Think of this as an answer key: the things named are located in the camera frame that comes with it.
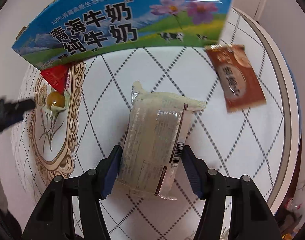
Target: screw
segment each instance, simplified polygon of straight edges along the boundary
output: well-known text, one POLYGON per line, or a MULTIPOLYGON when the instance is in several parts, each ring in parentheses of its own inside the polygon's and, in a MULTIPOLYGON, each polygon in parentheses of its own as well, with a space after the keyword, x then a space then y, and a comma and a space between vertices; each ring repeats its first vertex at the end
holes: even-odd
POLYGON ((54 177, 54 181, 60 182, 63 177, 61 175, 57 175, 54 177))
POLYGON ((96 169, 90 169, 89 171, 87 171, 88 175, 95 175, 96 172, 96 169))
POLYGON ((209 170, 208 170, 208 173, 209 173, 210 175, 216 175, 216 174, 217 174, 217 171, 214 170, 214 169, 209 169, 209 170))
POLYGON ((242 179, 246 182, 249 182, 251 180, 251 178, 248 175, 242 176, 242 179))

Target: white tablecloth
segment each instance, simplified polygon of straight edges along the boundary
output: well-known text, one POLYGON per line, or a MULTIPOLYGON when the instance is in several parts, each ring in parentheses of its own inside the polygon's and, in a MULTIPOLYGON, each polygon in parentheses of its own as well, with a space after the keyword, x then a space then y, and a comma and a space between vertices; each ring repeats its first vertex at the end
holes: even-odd
MULTIPOLYGON (((271 50, 245 16, 230 11, 221 43, 246 46, 266 105, 228 114, 218 77, 203 48, 140 48, 98 55, 75 65, 68 80, 70 108, 55 121, 40 111, 40 96, 45 89, 49 94, 51 88, 30 66, 19 99, 35 96, 39 105, 13 127, 11 136, 27 194, 37 202, 54 175, 80 176, 107 157, 115 144, 123 144, 132 82, 140 80, 148 91, 206 100, 207 108, 195 113, 186 144, 197 158, 225 176, 239 178, 248 174, 266 200, 272 192, 276 195, 280 189, 276 180, 281 177, 282 181, 282 163, 289 158, 285 138, 291 116, 289 111, 285 114, 285 109, 296 102, 283 100, 287 93, 283 92, 283 77, 276 70, 271 50)), ((178 200, 139 199, 126 195, 115 184, 113 193, 100 201, 111 239, 190 239, 204 201, 193 194, 181 163, 171 193, 178 200)), ((73 202, 75 230, 82 235, 78 199, 74 197, 73 202)), ((229 228, 231 197, 226 198, 225 209, 223 233, 229 228)))

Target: ornate frame pattern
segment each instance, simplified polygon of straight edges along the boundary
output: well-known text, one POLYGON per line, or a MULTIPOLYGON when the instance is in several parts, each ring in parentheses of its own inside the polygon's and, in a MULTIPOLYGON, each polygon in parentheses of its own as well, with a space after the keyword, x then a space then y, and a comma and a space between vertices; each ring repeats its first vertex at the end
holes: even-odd
MULTIPOLYGON (((78 108, 82 99, 82 84, 85 79, 85 68, 86 64, 82 61, 74 63, 69 69, 72 91, 68 109, 66 137, 60 151, 52 161, 46 161, 43 158, 43 155, 39 152, 38 147, 36 147, 37 142, 34 133, 36 124, 36 109, 34 109, 32 112, 28 127, 28 135, 31 147, 35 153, 37 169, 46 185, 48 185, 56 175, 62 175, 64 178, 67 178, 68 174, 72 173, 74 170, 72 152, 75 150, 75 146, 78 142, 78 108)), ((36 104, 38 104, 38 92, 42 80, 43 77, 39 76, 35 84, 34 98, 36 104)))

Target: purple flower illustration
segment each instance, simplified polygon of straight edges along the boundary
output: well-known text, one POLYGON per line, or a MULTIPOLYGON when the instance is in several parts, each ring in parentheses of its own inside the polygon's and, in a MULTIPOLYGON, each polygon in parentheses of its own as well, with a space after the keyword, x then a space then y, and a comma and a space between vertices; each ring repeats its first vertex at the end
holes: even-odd
POLYGON ((210 23, 214 19, 213 13, 218 8, 213 2, 197 2, 192 1, 187 8, 187 15, 192 17, 192 22, 195 25, 201 23, 210 23))
POLYGON ((151 5, 151 13, 154 15, 177 14, 186 9, 185 0, 160 0, 161 4, 151 5))

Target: yellow round candy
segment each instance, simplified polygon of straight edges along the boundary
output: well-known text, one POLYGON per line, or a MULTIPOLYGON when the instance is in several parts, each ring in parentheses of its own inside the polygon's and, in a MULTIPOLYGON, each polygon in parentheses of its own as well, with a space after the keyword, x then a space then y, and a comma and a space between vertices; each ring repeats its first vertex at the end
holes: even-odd
POLYGON ((58 93, 57 91, 51 92, 46 99, 47 107, 50 109, 51 105, 65 107, 65 97, 58 93))

